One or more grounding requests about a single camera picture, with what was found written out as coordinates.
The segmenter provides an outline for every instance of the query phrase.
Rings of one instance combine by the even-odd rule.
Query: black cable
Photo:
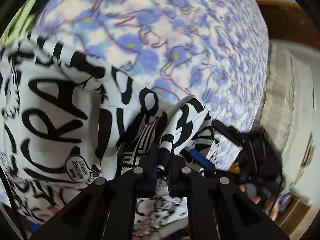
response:
[[[18,228],[18,230],[20,231],[20,234],[22,236],[22,239],[23,240],[28,240],[28,237],[26,235],[26,232],[22,226],[22,223],[21,223],[21,220],[19,218],[19,213],[18,213],[18,209],[17,209],[17,206],[16,206],[16,203],[14,201],[14,197],[13,197],[13,194],[12,194],[12,191],[11,191],[11,187],[9,185],[9,182],[2,170],[2,167],[0,166],[0,179],[4,185],[4,189],[5,191],[7,192],[7,196],[9,198],[9,202],[10,202],[10,205],[11,205],[11,208],[12,208],[12,211],[13,211],[13,215],[14,215],[14,218],[16,220],[16,226]]]
[[[273,210],[273,207],[274,207],[275,204],[276,204],[276,201],[277,201],[277,199],[278,199],[278,196],[280,195],[281,186],[282,186],[282,181],[283,181],[283,175],[282,175],[282,171],[281,171],[281,174],[280,174],[280,184],[279,184],[278,193],[277,193],[277,196],[276,196],[276,198],[275,198],[275,201],[274,201],[273,204],[272,204],[272,207],[270,208],[270,211],[269,211],[268,216],[270,216],[270,214],[271,214],[271,212],[272,212],[272,210]]]

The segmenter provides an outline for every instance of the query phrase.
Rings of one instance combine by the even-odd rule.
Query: silver screw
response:
[[[135,174],[141,174],[141,173],[143,173],[143,168],[141,168],[141,167],[136,167],[136,168],[133,169],[133,172],[134,172]]]
[[[224,184],[224,185],[227,185],[230,182],[230,180],[228,178],[226,178],[226,177],[220,178],[219,181],[220,181],[221,184]]]
[[[106,180],[104,178],[97,178],[94,182],[97,185],[103,185],[106,182]]]
[[[191,169],[188,168],[188,167],[184,167],[184,168],[181,169],[181,171],[182,171],[183,173],[185,173],[185,174],[189,174],[189,173],[191,172]]]

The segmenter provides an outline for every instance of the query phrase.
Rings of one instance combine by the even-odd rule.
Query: blue floral pattern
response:
[[[212,118],[251,128],[268,57],[255,0],[50,0],[34,29],[107,60],[173,103],[195,94]],[[209,158],[227,169],[239,149],[220,141]]]

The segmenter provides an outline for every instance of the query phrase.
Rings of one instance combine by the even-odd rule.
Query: white wall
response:
[[[316,92],[318,109],[313,119],[313,145],[316,147],[312,162],[305,169],[304,174],[296,184],[296,188],[311,198],[311,201],[320,206],[320,52],[306,46],[289,42],[279,42],[292,55],[308,64],[312,71],[313,86]]]

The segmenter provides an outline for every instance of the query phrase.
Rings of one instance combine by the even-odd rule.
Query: green cloth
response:
[[[29,15],[36,0],[28,0],[13,17],[0,38],[0,48],[11,45],[21,33],[25,33],[33,24],[34,15]]]

